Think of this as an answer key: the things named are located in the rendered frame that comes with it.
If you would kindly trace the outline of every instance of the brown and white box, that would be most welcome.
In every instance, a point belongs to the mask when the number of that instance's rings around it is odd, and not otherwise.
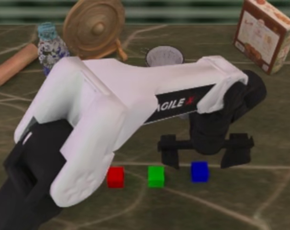
[[[290,50],[290,18],[266,0],[244,0],[234,45],[266,73],[276,73]]]

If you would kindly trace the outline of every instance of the blue bottle cap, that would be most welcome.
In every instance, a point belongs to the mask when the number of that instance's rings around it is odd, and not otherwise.
[[[53,40],[58,34],[54,23],[42,23],[38,26],[38,36],[43,41]]]

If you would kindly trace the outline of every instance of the marble surface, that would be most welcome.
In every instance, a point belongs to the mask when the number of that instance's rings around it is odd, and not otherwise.
[[[267,99],[235,123],[231,132],[248,132],[256,146],[252,163],[219,169],[222,153],[203,157],[180,154],[179,171],[166,168],[166,187],[147,188],[147,166],[159,164],[160,135],[188,136],[188,121],[170,119],[144,126],[116,153],[114,165],[126,170],[125,188],[104,183],[86,201],[66,208],[40,230],[290,230],[290,54],[280,72],[269,76],[232,45],[235,26],[148,25],[125,28],[121,40],[128,64],[144,66],[145,53],[157,45],[180,49],[187,62],[222,55],[264,80]],[[0,26],[0,63],[35,41],[34,26]],[[0,186],[2,162],[14,146],[13,132],[44,81],[38,61],[0,87]],[[211,178],[192,184],[191,160],[206,160]]]

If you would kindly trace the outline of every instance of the green striped background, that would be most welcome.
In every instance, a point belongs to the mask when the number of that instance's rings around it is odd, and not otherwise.
[[[62,23],[77,0],[0,0],[0,23]],[[122,0],[128,23],[236,23],[243,0]],[[271,0],[290,17],[290,0]]]

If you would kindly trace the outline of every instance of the bottle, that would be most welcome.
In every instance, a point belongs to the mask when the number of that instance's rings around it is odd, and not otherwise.
[[[53,23],[42,23],[38,26],[38,55],[41,65],[43,65],[44,75],[48,76],[61,58],[69,57],[70,53],[65,42],[57,34],[56,26]]]

